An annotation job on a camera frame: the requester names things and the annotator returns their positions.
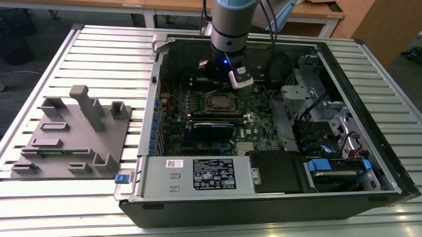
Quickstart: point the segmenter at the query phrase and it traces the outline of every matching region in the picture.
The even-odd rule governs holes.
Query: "wooden desk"
[[[207,0],[207,11],[211,11],[213,0]],[[201,16],[203,10],[202,0],[146,0],[145,9],[153,9],[157,15]],[[336,29],[344,12],[332,11],[326,3],[304,2],[298,4],[289,17],[289,22],[322,24],[320,37],[328,38]]]
[[[201,16],[202,0],[0,0],[0,6],[49,10],[73,10],[143,14],[147,28],[155,28],[157,15]],[[213,0],[207,0],[211,11]],[[325,3],[305,2],[296,6],[289,22],[322,24],[320,37],[330,37],[342,12],[333,12]]]

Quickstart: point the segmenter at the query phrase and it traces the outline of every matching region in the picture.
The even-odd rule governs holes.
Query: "white label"
[[[328,15],[328,18],[342,18],[342,16],[336,16],[336,15]]]
[[[141,7],[139,4],[122,4],[123,6]]]
[[[169,159],[166,163],[167,168],[183,168],[183,160],[182,159]]]

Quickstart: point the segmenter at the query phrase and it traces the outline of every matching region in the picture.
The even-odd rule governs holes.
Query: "metal bracket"
[[[167,44],[167,34],[159,33],[153,36],[153,52],[159,53],[165,50],[162,48]]]

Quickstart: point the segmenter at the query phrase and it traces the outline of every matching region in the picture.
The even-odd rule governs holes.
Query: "cable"
[[[191,20],[191,16],[187,18],[186,22],[185,22],[185,25],[187,24],[187,22]]]
[[[346,137],[345,137],[345,140],[344,140],[344,143],[342,143],[342,146],[341,146],[341,149],[338,150],[338,155],[337,155],[337,159],[341,159],[341,157],[342,157],[342,154],[344,154],[344,149],[345,149],[345,146],[346,146],[346,143],[348,143],[348,139],[349,139],[349,137],[354,134],[354,133],[357,133],[356,131],[350,131],[349,133],[348,133],[348,135],[346,135]]]
[[[273,81],[270,74],[272,74],[272,67],[273,67],[273,64],[274,64],[274,61],[276,61],[277,58],[286,58],[289,60],[290,66],[292,66],[292,74],[296,73],[296,63],[293,62],[290,56],[286,53],[284,53],[284,52],[278,52],[277,54],[274,54],[269,58],[269,60],[266,62],[265,72],[264,72],[266,83],[270,83]]]
[[[360,145],[360,148],[356,150],[356,152],[352,154],[352,158],[357,158],[358,157],[358,154],[360,154],[360,152],[364,150],[364,145],[362,145],[362,143],[360,142],[360,140],[358,140],[358,138],[357,138],[357,144]]]
[[[30,73],[30,74],[37,74],[37,75],[43,75],[42,73],[38,73],[38,72],[33,72],[33,71],[17,71],[17,72],[10,72],[10,73],[4,73],[0,75],[0,77],[6,76],[6,75],[10,75],[10,74],[14,74],[14,73]]]
[[[282,137],[288,138],[289,140],[293,140],[293,141],[298,142],[297,139],[290,138],[290,137],[285,136],[281,132],[278,132],[278,128],[277,128],[277,127],[274,127],[274,129],[276,129],[276,131],[277,131],[277,134],[282,135]]]
[[[199,35],[203,35],[203,16],[205,16],[205,10],[201,12],[201,19],[199,19]]]
[[[178,19],[179,16],[171,17],[169,16],[170,19]]]
[[[266,12],[265,5],[264,5],[264,2],[262,2],[262,1],[260,2],[260,6],[262,7],[262,10],[264,10],[266,22],[269,23],[269,27],[270,27],[270,37],[272,37],[272,48],[274,48],[276,42],[274,42],[274,36],[273,36],[273,30],[272,30],[272,22],[270,22],[269,14],[268,14],[268,12]]]
[[[298,141],[297,139],[293,139],[293,138],[285,136],[284,134],[280,134],[280,135],[282,135],[282,137],[288,138],[289,140],[293,140],[293,141],[296,141],[296,142]]]
[[[322,102],[322,100],[325,99],[325,97],[329,95],[329,92],[326,91],[321,97],[317,98],[317,100],[314,101],[314,103],[312,104],[312,106],[309,106],[309,108],[304,111],[304,113],[300,116],[300,120],[302,120],[304,116],[313,110],[313,108]]]
[[[0,99],[0,101],[19,103],[19,102],[26,102],[27,100],[3,100],[3,99]]]
[[[274,41],[277,41],[277,35],[278,35],[278,25],[277,25],[276,13],[274,13],[274,9],[273,9],[273,6],[272,6],[272,3],[270,3],[270,1],[269,1],[269,0],[266,0],[266,3],[269,4],[270,11],[272,11],[272,15],[273,15],[273,18],[274,18],[274,24],[276,24],[276,35],[274,35]]]
[[[228,85],[228,86],[223,86],[221,89],[217,89],[217,90],[214,90],[214,91],[207,92],[206,95],[209,95],[209,94],[211,94],[211,93],[217,92],[218,90],[222,90],[222,89],[225,89],[225,88],[228,88],[228,87],[230,87],[230,86],[229,86],[229,85]]]
[[[203,12],[205,12],[207,21],[210,21],[211,18],[210,18],[209,14],[207,14],[207,0],[203,1]]]

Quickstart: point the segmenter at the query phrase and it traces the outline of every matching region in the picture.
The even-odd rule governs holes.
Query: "slotted aluminum surface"
[[[0,159],[0,236],[421,236],[422,197],[394,207],[377,208],[348,220],[222,226],[206,229],[139,229],[114,200],[113,180],[8,181],[43,116],[38,109],[46,96],[62,96],[66,103],[74,84],[90,87],[102,104],[123,100],[135,109],[126,138],[121,170],[135,167],[146,98],[151,77],[151,41],[158,32],[197,34],[123,27],[86,26],[73,30],[50,68],[31,94],[25,109],[2,143]],[[266,35],[252,35],[266,38]],[[404,96],[366,47],[348,39],[281,37],[285,40],[328,43],[352,84],[386,135],[418,187],[422,186],[421,114]],[[123,193],[131,187],[122,187]]]

